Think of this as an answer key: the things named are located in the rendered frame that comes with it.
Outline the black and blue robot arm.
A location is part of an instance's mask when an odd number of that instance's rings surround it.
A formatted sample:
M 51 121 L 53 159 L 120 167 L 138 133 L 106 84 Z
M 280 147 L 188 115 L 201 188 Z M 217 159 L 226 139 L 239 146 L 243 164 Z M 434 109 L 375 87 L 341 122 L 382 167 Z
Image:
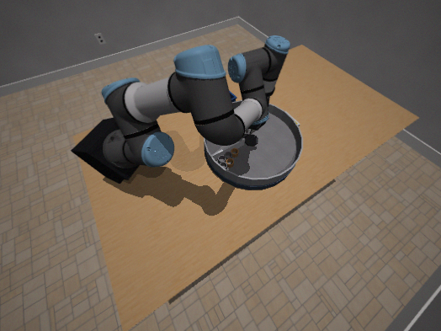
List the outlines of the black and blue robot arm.
M 289 48 L 288 40 L 272 35 L 264 47 L 230 58 L 228 73 L 239 83 L 242 95 L 242 105 L 235 109 L 226 71 L 213 45 L 178 53 L 173 59 L 175 72 L 162 80 L 147 84 L 131 77 L 105 86 L 104 102 L 119 127 L 104 140 L 105 159 L 116 168 L 166 165 L 173 157 L 174 143 L 161 132 L 156 121 L 160 115 L 192 112 L 199 134 L 221 146 L 241 140 L 247 128 L 257 131 L 268 120 L 265 93 L 274 90 Z

